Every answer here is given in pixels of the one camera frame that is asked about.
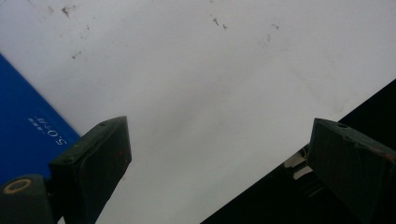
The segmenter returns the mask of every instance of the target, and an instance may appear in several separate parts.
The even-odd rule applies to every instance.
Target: white surface
[[[128,116],[98,223],[199,223],[396,78],[395,28],[391,0],[7,0],[0,51],[79,133]]]

